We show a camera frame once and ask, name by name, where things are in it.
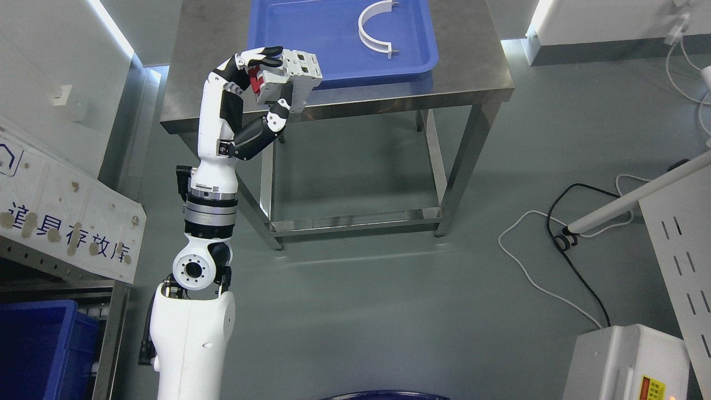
yellow warning label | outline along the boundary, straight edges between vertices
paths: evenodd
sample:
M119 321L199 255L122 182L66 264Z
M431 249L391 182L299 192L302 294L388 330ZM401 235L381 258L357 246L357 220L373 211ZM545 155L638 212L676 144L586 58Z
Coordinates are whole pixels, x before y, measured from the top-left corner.
M664 384L642 375L642 387L639 390L639 400L663 400Z

white pole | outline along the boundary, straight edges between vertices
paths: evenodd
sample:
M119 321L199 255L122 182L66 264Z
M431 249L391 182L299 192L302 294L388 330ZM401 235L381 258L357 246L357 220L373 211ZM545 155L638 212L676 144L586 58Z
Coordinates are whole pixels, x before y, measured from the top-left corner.
M581 234L595 228L596 226L605 223L614 217L631 210L637 205L637 202L643 197L649 196L655 191L672 184L673 182L686 177L693 172L711 164L711 151L701 154L693 160L681 164L679 167L672 169L666 174L654 179L653 181L640 186L636 190L625 194L619 199L600 207L599 209L587 214L581 219L566 226L563 233L566 235Z

blue tray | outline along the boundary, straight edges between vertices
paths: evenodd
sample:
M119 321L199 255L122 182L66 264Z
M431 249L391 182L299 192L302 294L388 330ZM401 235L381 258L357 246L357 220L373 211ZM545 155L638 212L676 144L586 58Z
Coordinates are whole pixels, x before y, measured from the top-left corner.
M248 48L284 46L314 53L324 80L318 89L403 82L439 60L427 0L400 0L372 17L365 31L399 53L378 53L358 37L358 17L376 0L252 0Z

power cord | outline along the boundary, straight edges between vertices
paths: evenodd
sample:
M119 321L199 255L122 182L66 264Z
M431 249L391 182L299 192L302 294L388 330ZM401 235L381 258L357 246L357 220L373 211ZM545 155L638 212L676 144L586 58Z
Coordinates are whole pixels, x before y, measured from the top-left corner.
M548 210L548 217L546 217L546 220L545 220L545 229L546 229L546 231L548 232L548 236L550 237L550 241L551 241L551 243L553 244L553 246L555 247L555 249L556 249L556 250L558 251L558 253L560 253L560 255L565 259L565 262L568 263L568 266L570 267L570 269L572 269L572 271L573 271L573 272L575 273L575 275L578 277L578 280L580 280L580 282L585 286L585 288L587 289L587 291L590 292L590 294L592 295L593 298L595 298L595 301L597 301L597 304L598 304L598 305L600 306L600 308L602 309L602 313L605 314L605 321L607 322L607 326L610 327L610 326L612 326L611 323L610 323L610 316L609 316L609 314L607 313L607 309L605 308L605 305L602 303L602 300L600 300L600 297L597 295L597 293L595 293L595 291L592 290L592 288L590 287L590 285L588 285L587 281L582 277L582 275L580 275L580 272L577 270L577 268L575 268L575 264L573 264L573 262L570 260L570 258L568 257L568 255L563 251L562 248L560 248L560 247L556 244L556 242L555 242L555 237L553 236L553 232L552 232L551 229L550 229L551 215L553 214L553 211L555 210L555 207L558 205L558 203L560 202L560 200L565 196L565 194L567 194L567 192L568 192L570 189L572 189L572 188L574 188L574 187L578 187L578 186L584 187L584 188L586 188L586 189L594 190L594 191L597 191L597 192L599 192L599 193L606 194L606 195L611 196L611 197L619 198L619 195L618 195L618 194L611 193L611 192L609 192L609 191L607 191L607 190L604 190L604 189L596 188L595 186L590 186L590 185L587 185L587 184L580 184L580 183L572 184L572 185L568 186L568 187L560 194L560 196L558 196L558 198L555 199L555 201L553 202L553 204L550 206L550 209Z
M676 47L677 43L679 43L679 45L680 45L679 47L681 47L681 52L684 54L684 58L686 59L686 62L687 62L689 65L691 65L694 69L696 69L697 71L702 71L702 70L703 70L702 68L700 68L699 66L697 66L697 65L695 65L693 62L691 62L691 59L689 58L688 53L686 53L686 48L684 47L684 35L683 35L683 33L679 35L678 39L679 39L678 42L674 42L674 43L671 45L671 47L669 48L669 52L667 53L667 56L666 56L665 69L666 69L666 73L667 73L667 78L669 78L669 83L671 83L671 85L672 85L682 96L684 96L685 98L687 98L687 99L689 99L689 100L691 100L691 101L693 101L693 102L695 102L695 103L697 103L697 104L699 105L699 106L698 106L698 109L697 109L697 112L696 112L697 118L698 118L698 120L699 120L699 126L701 126L701 129L702 129L704 132L706 132L706 134L708 135L706 145L707 145L708 147L711 147L711 131L709 131L709 129L706 127L706 125L704 124L703 118L701 117L701 112L702 112L703 106L705 106L705 105L711 105L711 102L707 102L707 101L706 101L706 100L708 99L708 97L709 97L709 93L710 93L710 92L707 91L706 94L704 95L703 99L701 99L701 100L696 100L695 98L692 98L692 97L689 96L688 94L684 93L684 91L681 90L681 88L679 88L679 86L674 82L674 79L671 78L671 73L669 73L669 58L671 57L671 54L672 54L672 52L674 51L674 48Z
M622 196L622 191L620 190L620 183L619 183L619 182L620 182L620 178L623 178L623 177L632 178L632 179L637 179L637 180L643 181L643 182L649 182L649 181L650 181L650 179L640 178L640 177L638 177L638 176L636 176L636 175L630 175L630 174L620 174L620 175L617 175L617 177L615 177L615 189L617 190L617 194L618 194L619 196ZM587 312L585 312L582 308L580 308L579 306L577 306L576 304L574 304L574 303L571 302L570 300L568 300L568 299L566 299L566 298L564 298L564 297L562 297L562 296L560 296L560 295L556 295L555 293L550 292L549 290L546 290L546 289L542 288L540 285L538 285L536 282L534 282L533 279L530 277L530 275L529 275L528 271L526 270L526 268L523 266L523 263L521 263L521 261L520 261L518 258L516 258L509 250L507 250L507 249L503 246L503 243L501 242L501 239L502 239L508 232L510 232L510 231L513 230L516 226L518 226L518 224L519 224L526 216L528 216L528 215L530 215L530 214L539 214L539 215L541 215L541 216L544 216L544 217L546 218L546 221L547 221L548 224L550 224L550 221L554 221L554 222L556 222L556 223L559 223L561 226L567 226L567 224L566 224L565 222L563 222L563 221L561 221L561 220L559 220L559 219L557 219L557 218L555 218L555 217L553 217L553 216L550 216L550 214L546 214L546 213L544 213L544 212L542 212L542 211L538 211L538 210L529 210L529 211L526 211L521 217L519 217L519 219L518 219L513 225L509 226L504 232L501 233L501 235L498 236L498 246L501 248L501 250L503 250L504 253L506 253L507 256L511 257L511 259L513 259L513 260L518 264L518 266L521 268L521 270L523 271L524 275L526 276L526 279L528 279L528 282L530 282L530 284L533 285L534 288L540 290L541 292L544 292L546 295L549 295L549 296L551 296L551 297L557 298L558 300L561 300L561 301L565 302L566 304L568 304L569 306L573 307L573 308L576 309L578 312L580 312L581 314L583 314L585 317L587 317L588 319L590 319L599 329L602 329L602 325L600 324L600 322L598 322L598 321L597 321L595 318L593 318L590 314L588 314ZM631 223L632 220L634 219L634 213L633 213L632 211L629 212L629 215L630 215L630 218L629 218L627 221L625 221L625 222L613 223L612 225L608 225L608 226L606 226L606 227L600 229L599 231L597 231L597 232L595 232L595 233L582 234L582 235L580 235L580 236L582 236L582 237L584 237L584 238L592 238L592 237L598 236L600 233L603 233L603 232L607 231L607 230L610 229L610 228L614 228L614 227L617 227L617 226L625 226L625 225ZM569 265L572 264L565 254L564 254L563 256L568 260ZM571 266L573 267L573 270L576 271L576 273L577 273L577 269L575 269L575 267L574 267L573 265L571 265Z
M682 39L679 40L679 43L683 43L683 36L682 36ZM669 72L669 59L671 58L671 53L676 48L676 45L677 45L677 43L674 43L673 45L671 45L671 47L669 48L669 51L667 52L666 61L664 63L664 68L666 69L667 78L669 78L669 83L671 83L671 85L676 89L676 91L678 91L685 98L687 98L695 103L701 104L701 105L711 105L711 103L705 102L705 100L696 100L695 98L684 93L684 91L679 88L679 86L676 84L676 82L674 82L674 79L671 78L671 73ZM696 65L691 63L691 61L688 59L688 56L687 56L687 61L689 62L689 64L691 64L692 67L697 68L698 70L701 70Z
M514 228L515 228L527 215L529 215L529 214L539 214L539 215L542 215L542 216L548 218L548 214L543 213L543 212L538 211L538 210L529 210L529 211L526 211L521 217L519 217L519 219L518 219L512 226L509 226L504 232L501 232L501 235L498 236L498 246L501 248L501 250L503 250L504 253L506 253L506 255L508 255L509 257L511 257L511 258L518 264L519 267L521 267L521 270L522 270L523 273L526 275L526 279L528 279L528 282L530 282L530 284L533 285L534 288L540 290L541 292L544 292L545 294L547 294L547 295L549 295L549 296L552 296L552 297L554 297L554 298L557 298L558 300L561 300L561 301L567 303L570 307L573 307L574 309L578 310L581 314L583 314L584 316L588 317L588 319L590 319L590 320L598 327L598 329L602 329L602 325L600 325L600 322L598 322L598 321L597 321L595 318L593 318L590 314L588 314L587 312L585 312L582 308L580 308L580 307L578 307L577 305L575 305L575 303L573 303L572 301L570 301L570 300L568 300L567 298L564 298L564 297L562 297L562 296L560 296L560 295L556 295L555 293L550 292L549 290L546 290L546 289L544 289L544 288L541 288L536 282L533 281L533 279L532 279L532 278L530 277L530 275L528 274L528 271L526 270L526 268L525 268L525 267L523 266L523 264L520 262L520 260L518 260L518 258L516 258L516 256L513 255L510 251L506 250L505 247L503 247L503 244L501 243L501 239L503 238L503 236L506 235L506 234L507 234L509 231L511 231L512 229L514 229ZM551 218L551 219L552 219L553 221L555 221L555 222L561 224L562 226L566 226L566 223L563 222L563 221L561 221L561 220L559 220L559 219L556 219L556 218Z

metal shelf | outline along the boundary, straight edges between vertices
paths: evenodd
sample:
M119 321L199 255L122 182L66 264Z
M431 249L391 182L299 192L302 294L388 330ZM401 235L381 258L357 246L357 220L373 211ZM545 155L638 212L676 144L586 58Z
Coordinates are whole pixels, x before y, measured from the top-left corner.
M2 258L43 274L39 278L35 275L30 279L1 281L0 302L70 299L76 301L79 308L108 307L108 313L99 317L100 331L95 358L99 368L96 376L91 378L93 386L90 381L91 389L87 388L85 398L110 400L113 396L116 366L129 299L127 285L117 280L102 279L98 275L4 237L0 237L0 246Z

